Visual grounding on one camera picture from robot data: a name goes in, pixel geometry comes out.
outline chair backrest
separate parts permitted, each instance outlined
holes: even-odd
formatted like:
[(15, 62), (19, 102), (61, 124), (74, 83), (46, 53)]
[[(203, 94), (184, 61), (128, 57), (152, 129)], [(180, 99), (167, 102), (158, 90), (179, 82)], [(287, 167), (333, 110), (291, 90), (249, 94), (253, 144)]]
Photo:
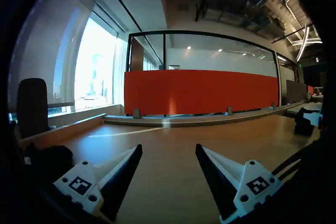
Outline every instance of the chair backrest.
[(30, 78), (20, 82), (16, 116), (23, 138), (48, 130), (47, 86), (43, 79)]

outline orange partition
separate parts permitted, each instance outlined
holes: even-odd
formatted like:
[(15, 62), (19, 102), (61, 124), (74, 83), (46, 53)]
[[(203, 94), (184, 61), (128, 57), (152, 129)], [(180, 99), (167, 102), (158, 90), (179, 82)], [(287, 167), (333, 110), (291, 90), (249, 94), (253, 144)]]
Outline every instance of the orange partition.
[(207, 70), (125, 73), (125, 113), (195, 114), (278, 105), (278, 80), (257, 74)]
[(308, 86), (308, 91), (310, 92), (310, 95), (314, 94), (314, 87)]

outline gray panel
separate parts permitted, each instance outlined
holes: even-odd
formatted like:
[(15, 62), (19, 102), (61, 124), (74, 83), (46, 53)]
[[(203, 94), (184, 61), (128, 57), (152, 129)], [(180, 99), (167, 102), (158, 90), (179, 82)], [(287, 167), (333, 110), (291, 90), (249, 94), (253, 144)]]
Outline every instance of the gray panel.
[(287, 102), (299, 102), (307, 98), (307, 85), (290, 80), (286, 80)]

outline white roller shade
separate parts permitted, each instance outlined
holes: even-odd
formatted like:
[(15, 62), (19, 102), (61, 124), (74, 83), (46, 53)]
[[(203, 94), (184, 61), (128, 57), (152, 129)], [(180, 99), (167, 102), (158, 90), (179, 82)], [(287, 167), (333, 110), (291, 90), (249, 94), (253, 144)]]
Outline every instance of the white roller shade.
[(12, 57), (8, 80), (10, 112), (15, 111), (18, 85), (27, 78), (46, 82), (49, 108), (74, 105), (78, 49), (94, 4), (93, 0), (36, 2)]

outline wooden desk surface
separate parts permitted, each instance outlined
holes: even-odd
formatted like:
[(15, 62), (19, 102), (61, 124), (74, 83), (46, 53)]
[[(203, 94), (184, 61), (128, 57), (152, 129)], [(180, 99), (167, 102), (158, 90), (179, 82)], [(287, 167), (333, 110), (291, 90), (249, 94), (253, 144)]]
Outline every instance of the wooden desk surface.
[(60, 144), (74, 160), (100, 163), (137, 144), (143, 155), (117, 215), (118, 223), (220, 223), (219, 212), (195, 155), (200, 143), (240, 163), (256, 159), (272, 171), (318, 138), (294, 135), (292, 118), (272, 115), (233, 124), (148, 128), (104, 124)]

